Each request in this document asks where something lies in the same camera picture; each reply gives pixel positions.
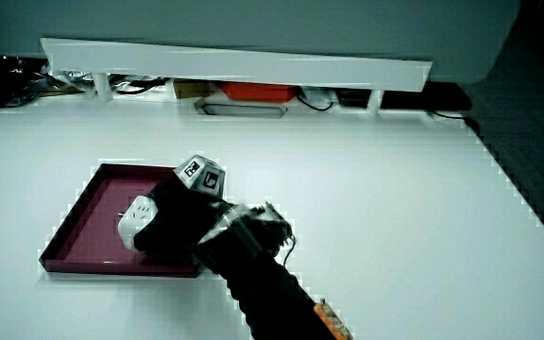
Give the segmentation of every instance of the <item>red box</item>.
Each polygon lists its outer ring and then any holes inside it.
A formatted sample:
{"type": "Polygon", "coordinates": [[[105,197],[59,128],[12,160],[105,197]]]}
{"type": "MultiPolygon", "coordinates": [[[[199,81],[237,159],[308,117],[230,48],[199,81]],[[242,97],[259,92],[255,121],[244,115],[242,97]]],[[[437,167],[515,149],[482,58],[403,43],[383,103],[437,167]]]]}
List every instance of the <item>red box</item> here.
{"type": "Polygon", "coordinates": [[[182,252],[163,263],[123,244],[117,225],[138,195],[177,178],[174,168],[102,164],[43,251],[39,262],[49,272],[195,278],[199,264],[182,252]]]}
{"type": "Polygon", "coordinates": [[[286,103],[298,93],[297,86],[222,81],[217,86],[233,100],[286,103]]]}

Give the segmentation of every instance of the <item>pink tray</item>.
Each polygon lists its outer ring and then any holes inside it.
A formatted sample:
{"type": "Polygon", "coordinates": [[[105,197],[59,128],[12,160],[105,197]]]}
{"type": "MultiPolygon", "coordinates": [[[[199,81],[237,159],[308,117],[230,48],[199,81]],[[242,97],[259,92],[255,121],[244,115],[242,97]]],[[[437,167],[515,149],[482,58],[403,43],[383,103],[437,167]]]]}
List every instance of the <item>pink tray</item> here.
{"type": "Polygon", "coordinates": [[[186,251],[177,262],[126,249],[117,225],[134,198],[177,178],[173,168],[102,164],[68,213],[39,262],[50,272],[194,278],[199,265],[186,251]]]}

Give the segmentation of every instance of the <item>white table surface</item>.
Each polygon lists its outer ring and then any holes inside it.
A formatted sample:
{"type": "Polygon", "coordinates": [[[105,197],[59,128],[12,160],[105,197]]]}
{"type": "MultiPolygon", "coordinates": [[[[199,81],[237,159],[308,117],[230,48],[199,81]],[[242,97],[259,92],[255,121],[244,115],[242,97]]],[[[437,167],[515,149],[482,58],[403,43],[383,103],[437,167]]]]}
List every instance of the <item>white table surface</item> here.
{"type": "Polygon", "coordinates": [[[269,200],[292,222],[289,270],[356,339],[544,339],[544,226],[468,128],[297,111],[204,117],[81,97],[0,110],[0,339],[248,339],[211,273],[52,275],[38,263],[99,163],[174,166],[197,152],[226,167],[229,200],[269,200]]]}

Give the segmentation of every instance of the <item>black cable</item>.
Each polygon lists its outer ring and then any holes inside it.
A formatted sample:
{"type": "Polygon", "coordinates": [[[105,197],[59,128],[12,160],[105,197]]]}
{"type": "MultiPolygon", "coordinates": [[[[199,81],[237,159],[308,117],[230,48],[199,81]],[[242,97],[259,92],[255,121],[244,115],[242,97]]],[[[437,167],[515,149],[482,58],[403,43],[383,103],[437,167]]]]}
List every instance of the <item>black cable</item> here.
{"type": "Polygon", "coordinates": [[[123,91],[123,90],[118,90],[117,93],[118,94],[125,94],[125,95],[128,95],[128,94],[143,94],[145,93],[146,91],[148,90],[152,90],[154,88],[154,86],[146,86],[140,90],[136,90],[136,91],[123,91]]]}
{"type": "Polygon", "coordinates": [[[301,102],[302,104],[304,104],[305,106],[307,106],[308,108],[314,109],[314,110],[316,110],[316,111],[326,111],[326,110],[330,109],[330,108],[332,107],[332,105],[334,104],[334,103],[331,103],[327,108],[325,108],[325,109],[320,109],[320,108],[314,107],[314,106],[312,106],[312,105],[306,103],[306,102],[303,100],[303,98],[301,98],[300,95],[301,95],[301,93],[297,95],[297,100],[300,101],[300,102],[301,102]]]}
{"type": "Polygon", "coordinates": [[[282,262],[282,265],[284,267],[287,266],[287,259],[289,258],[289,255],[291,255],[291,252],[293,251],[293,249],[295,249],[295,244],[298,242],[298,239],[295,237],[295,235],[291,235],[291,249],[289,249],[289,252],[287,252],[287,254],[284,256],[284,261],[282,262]]]}
{"type": "Polygon", "coordinates": [[[435,114],[443,118],[461,119],[465,122],[465,124],[467,124],[468,127],[470,127],[473,130],[473,132],[476,133],[476,135],[480,136],[480,125],[471,117],[453,117],[453,116],[448,116],[446,114],[438,113],[436,110],[431,110],[431,109],[427,110],[427,112],[431,114],[435,114]]]}

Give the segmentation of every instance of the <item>cardboard box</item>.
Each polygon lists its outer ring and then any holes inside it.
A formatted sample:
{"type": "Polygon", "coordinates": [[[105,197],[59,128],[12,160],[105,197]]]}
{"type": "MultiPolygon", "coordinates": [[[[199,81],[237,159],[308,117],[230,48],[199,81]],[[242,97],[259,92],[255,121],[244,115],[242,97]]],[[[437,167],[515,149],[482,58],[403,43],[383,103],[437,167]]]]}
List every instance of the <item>cardboard box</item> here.
{"type": "Polygon", "coordinates": [[[181,78],[174,78],[173,88],[176,99],[206,97],[213,91],[210,81],[181,78]]]}

